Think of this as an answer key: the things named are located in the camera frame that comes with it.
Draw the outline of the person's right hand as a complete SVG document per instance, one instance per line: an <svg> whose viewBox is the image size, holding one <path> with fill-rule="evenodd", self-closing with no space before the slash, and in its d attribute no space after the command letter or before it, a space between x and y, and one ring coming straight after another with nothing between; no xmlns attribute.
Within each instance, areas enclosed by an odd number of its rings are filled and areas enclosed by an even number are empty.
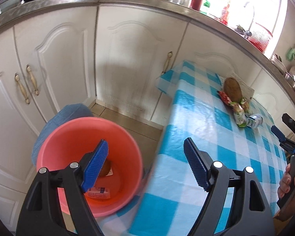
<svg viewBox="0 0 295 236"><path fill-rule="evenodd" d="M294 185L295 185L295 177L292 180L289 172L290 172L290 164L287 165L286 170L283 174L283 177L279 182L279 187L278 187L279 199L281 199L286 193L290 191L290 185L292 181L294 182Z"/></svg>

